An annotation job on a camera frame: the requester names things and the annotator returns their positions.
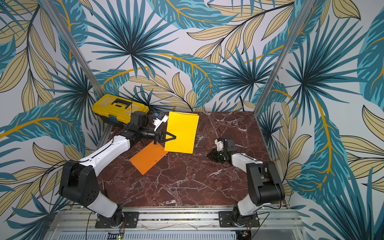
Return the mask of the yellow paper sheet stack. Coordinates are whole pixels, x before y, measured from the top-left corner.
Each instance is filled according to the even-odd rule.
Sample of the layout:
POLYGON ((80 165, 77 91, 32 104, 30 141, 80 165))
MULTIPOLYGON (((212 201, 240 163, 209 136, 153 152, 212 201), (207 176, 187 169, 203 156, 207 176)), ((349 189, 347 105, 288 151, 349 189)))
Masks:
POLYGON ((167 132, 176 139, 165 143, 165 151, 192 154, 198 122, 198 114, 169 112, 167 132))

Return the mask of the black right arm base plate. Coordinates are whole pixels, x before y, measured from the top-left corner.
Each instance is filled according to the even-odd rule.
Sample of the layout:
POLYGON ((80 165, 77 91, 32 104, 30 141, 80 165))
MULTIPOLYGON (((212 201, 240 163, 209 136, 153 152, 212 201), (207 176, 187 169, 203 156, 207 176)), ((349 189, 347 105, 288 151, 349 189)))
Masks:
POLYGON ((242 216, 240 213, 232 211, 220 211, 219 224, 221 228, 245 228, 259 227, 260 221, 257 214, 242 216))

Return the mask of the orange paper sheet stack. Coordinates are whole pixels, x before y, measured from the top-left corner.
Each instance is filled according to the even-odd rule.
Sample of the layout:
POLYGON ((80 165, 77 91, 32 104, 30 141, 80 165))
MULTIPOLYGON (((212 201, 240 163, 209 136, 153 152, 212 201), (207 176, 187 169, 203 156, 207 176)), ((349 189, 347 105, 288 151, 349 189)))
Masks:
POLYGON ((166 151, 162 145, 159 143, 155 144, 154 141, 152 141, 140 152, 130 158, 130 162, 142 175, 145 175, 167 154, 168 151, 166 151))

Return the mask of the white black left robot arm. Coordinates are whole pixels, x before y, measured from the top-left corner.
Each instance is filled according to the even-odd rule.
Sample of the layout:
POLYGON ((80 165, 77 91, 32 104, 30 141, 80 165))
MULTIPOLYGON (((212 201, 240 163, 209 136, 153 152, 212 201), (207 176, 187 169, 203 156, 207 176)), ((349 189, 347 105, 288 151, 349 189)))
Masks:
POLYGON ((63 165, 59 194, 95 212, 100 218, 121 222, 121 207, 108 199, 100 190, 98 175, 119 155, 131 149, 141 139, 165 143, 177 136, 165 130, 149 129, 149 116, 145 112, 133 112, 131 120, 108 143, 78 162, 63 165))

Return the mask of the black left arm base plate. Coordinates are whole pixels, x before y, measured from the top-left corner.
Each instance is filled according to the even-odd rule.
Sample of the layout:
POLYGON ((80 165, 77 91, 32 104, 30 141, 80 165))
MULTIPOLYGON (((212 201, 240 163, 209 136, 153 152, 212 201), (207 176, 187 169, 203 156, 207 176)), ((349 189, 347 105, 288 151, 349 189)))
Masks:
POLYGON ((111 218, 98 215, 96 229, 135 229, 139 220, 139 212, 118 212, 111 218))

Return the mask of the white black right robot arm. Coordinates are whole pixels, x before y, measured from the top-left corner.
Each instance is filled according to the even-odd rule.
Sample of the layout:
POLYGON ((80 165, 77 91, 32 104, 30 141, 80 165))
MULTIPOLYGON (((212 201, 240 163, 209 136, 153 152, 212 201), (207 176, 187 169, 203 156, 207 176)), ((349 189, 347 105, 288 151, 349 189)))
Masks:
POLYGON ((285 191, 274 162, 263 162, 235 146, 233 139, 218 138, 207 157, 220 164, 229 163, 247 174, 248 194, 235 207, 240 216, 250 216, 273 202, 282 202, 285 191))

